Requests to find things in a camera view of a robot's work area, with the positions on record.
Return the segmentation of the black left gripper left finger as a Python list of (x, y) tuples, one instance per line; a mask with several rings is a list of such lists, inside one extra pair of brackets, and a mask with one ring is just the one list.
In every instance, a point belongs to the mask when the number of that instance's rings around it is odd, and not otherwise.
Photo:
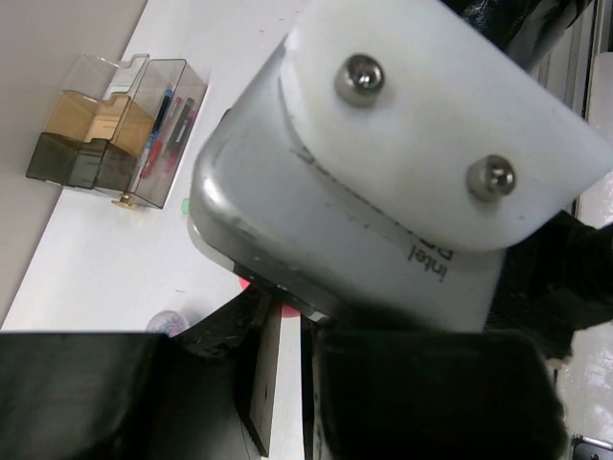
[(174, 337), (3, 333), (2, 457), (263, 457), (250, 411), (265, 295), (247, 289)]

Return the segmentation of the clear paper clip jar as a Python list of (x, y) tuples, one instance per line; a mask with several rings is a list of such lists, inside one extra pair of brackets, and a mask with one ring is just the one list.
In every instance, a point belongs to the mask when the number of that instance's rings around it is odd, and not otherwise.
[(162, 310), (151, 317), (146, 326), (146, 331), (174, 337), (185, 332), (189, 327), (189, 321), (180, 312)]

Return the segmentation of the red gel pen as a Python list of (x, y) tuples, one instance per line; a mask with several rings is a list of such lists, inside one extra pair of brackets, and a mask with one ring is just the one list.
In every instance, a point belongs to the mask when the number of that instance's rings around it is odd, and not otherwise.
[(141, 179), (147, 179), (153, 174), (153, 171), (156, 168), (158, 160), (165, 146), (166, 146), (166, 143), (162, 140), (156, 140), (154, 142), (154, 144), (152, 145), (151, 149), (148, 152), (148, 158), (147, 158), (146, 164), (144, 165), (142, 171), (140, 172), (139, 177)]

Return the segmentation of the pink capped eraser tube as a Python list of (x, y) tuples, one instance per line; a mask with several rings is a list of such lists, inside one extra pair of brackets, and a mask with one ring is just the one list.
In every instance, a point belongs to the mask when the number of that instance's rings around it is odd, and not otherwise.
[[(239, 278), (238, 279), (240, 288), (242, 290), (246, 290), (249, 288), (249, 286), (251, 285), (250, 282)], [(265, 295), (265, 299), (264, 299), (265, 303), (269, 306), (280, 306), (281, 307), (281, 314), (282, 314), (282, 318), (296, 318), (296, 317), (300, 317), (301, 313), (294, 309), (293, 307), (289, 306), (286, 303), (280, 303), (279, 301), (273, 299), (270, 295), (266, 294)]]

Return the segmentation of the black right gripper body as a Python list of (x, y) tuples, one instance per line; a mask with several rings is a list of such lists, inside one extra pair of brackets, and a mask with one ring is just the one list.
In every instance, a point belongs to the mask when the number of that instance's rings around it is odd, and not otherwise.
[(485, 329), (568, 359), (575, 332), (611, 320), (612, 225), (594, 228), (561, 211), (507, 250)]

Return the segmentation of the blue ink pen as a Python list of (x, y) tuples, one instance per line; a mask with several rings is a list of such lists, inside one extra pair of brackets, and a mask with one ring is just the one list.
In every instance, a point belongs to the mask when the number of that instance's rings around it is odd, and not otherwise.
[(155, 140), (158, 136), (159, 130), (161, 128), (161, 125), (163, 124), (164, 118), (166, 116), (166, 112), (168, 110), (168, 107), (170, 105), (170, 102), (173, 98), (173, 91), (169, 88), (166, 89), (162, 101), (160, 103), (160, 107), (159, 110), (157, 112), (151, 133), (148, 137), (148, 141), (145, 147), (145, 152), (143, 153), (143, 161), (144, 161), (144, 165), (147, 163), (148, 161), (148, 157), (149, 154), (153, 148), (153, 145), (155, 143)]

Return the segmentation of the black ink pen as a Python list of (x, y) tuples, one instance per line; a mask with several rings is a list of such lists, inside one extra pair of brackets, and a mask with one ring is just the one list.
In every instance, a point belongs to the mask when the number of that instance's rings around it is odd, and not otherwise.
[(193, 108), (193, 104), (194, 104), (194, 99), (188, 98), (183, 106), (183, 109), (178, 117), (178, 120), (175, 124), (174, 130), (171, 134), (171, 137), (168, 143), (168, 150), (170, 152), (177, 150), (179, 147), (184, 131), (186, 129), (186, 123), (187, 123), (188, 116)]

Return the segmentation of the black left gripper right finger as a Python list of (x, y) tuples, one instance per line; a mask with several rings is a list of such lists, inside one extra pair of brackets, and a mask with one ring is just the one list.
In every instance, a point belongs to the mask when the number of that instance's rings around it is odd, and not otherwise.
[(557, 459), (569, 436), (546, 360), (517, 330), (301, 322), (308, 459)]

